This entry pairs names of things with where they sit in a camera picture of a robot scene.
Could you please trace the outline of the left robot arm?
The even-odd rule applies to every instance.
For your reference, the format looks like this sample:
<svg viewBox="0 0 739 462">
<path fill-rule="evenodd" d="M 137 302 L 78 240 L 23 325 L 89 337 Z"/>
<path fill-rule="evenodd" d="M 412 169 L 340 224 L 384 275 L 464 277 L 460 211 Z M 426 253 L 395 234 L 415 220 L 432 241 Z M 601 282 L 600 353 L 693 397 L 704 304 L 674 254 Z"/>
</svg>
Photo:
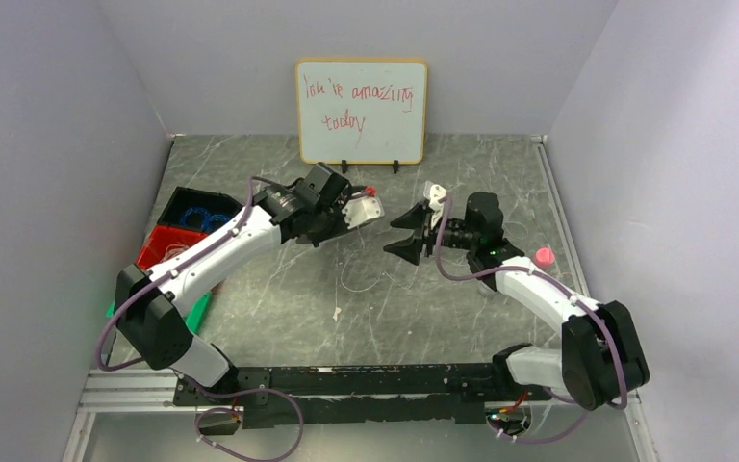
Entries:
<svg viewBox="0 0 739 462">
<path fill-rule="evenodd" d="M 117 278 L 111 325 L 153 370 L 171 369 L 213 394 L 234 392 L 239 370 L 184 317 L 197 300 L 253 258 L 289 240 L 319 245 L 347 231 L 344 208 L 363 187 L 324 163 L 289 185 L 248 179 L 243 208 L 197 244 L 148 270 L 131 265 Z"/>
</svg>

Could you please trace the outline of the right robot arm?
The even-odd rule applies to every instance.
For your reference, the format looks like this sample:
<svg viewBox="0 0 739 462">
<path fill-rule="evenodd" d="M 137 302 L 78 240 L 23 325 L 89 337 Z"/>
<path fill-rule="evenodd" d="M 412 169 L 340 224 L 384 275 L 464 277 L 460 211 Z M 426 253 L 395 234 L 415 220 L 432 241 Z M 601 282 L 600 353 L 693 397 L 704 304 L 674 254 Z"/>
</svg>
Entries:
<svg viewBox="0 0 739 462">
<path fill-rule="evenodd" d="M 431 256 L 444 278 L 476 280 L 517 300 L 554 330 L 558 349 L 520 344 L 494 356 L 494 376 L 504 385 L 563 392 L 588 411 L 625 408 L 630 392 L 650 380 L 628 308 L 569 288 L 515 247 L 505 236 L 496 194 L 470 194 L 461 218 L 451 217 L 452 205 L 442 187 L 427 184 L 423 198 L 391 222 L 411 236 L 385 251 L 413 265 Z"/>
</svg>

